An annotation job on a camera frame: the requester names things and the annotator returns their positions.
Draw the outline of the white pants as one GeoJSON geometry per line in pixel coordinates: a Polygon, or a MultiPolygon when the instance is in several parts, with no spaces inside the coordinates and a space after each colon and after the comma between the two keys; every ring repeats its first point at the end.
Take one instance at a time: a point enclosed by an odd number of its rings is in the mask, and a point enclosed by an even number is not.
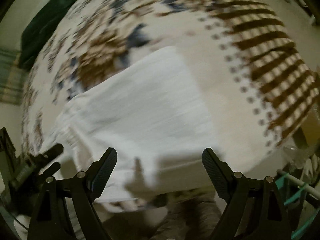
{"type": "Polygon", "coordinates": [[[86,170],[109,148],[117,163],[95,201],[111,213],[148,209],[161,194],[187,200],[212,191],[202,151],[215,146],[210,114],[181,53],[164,47],[67,103],[42,150],[86,170]]]}

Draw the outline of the teal storage rack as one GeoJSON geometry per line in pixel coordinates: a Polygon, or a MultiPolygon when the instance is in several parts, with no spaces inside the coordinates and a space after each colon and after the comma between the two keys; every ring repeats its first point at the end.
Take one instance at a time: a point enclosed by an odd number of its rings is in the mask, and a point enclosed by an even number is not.
{"type": "Polygon", "coordinates": [[[275,180],[289,218],[291,238],[319,239],[319,191],[283,170],[277,171],[275,180]],[[305,203],[314,211],[301,219],[305,203]]]}

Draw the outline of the grey striped curtain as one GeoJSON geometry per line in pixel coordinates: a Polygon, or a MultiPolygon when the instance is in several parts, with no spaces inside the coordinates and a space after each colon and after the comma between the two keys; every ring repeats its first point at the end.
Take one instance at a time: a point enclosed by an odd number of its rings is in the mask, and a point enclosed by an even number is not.
{"type": "Polygon", "coordinates": [[[27,72],[18,67],[20,52],[1,47],[1,102],[20,105],[27,72]]]}

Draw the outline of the floral bed quilt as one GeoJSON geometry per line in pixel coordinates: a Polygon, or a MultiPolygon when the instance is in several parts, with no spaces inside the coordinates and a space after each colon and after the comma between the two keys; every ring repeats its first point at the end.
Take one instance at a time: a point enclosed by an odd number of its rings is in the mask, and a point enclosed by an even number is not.
{"type": "Polygon", "coordinates": [[[77,0],[32,66],[22,148],[259,159],[301,126],[319,83],[262,0],[77,0]]]}

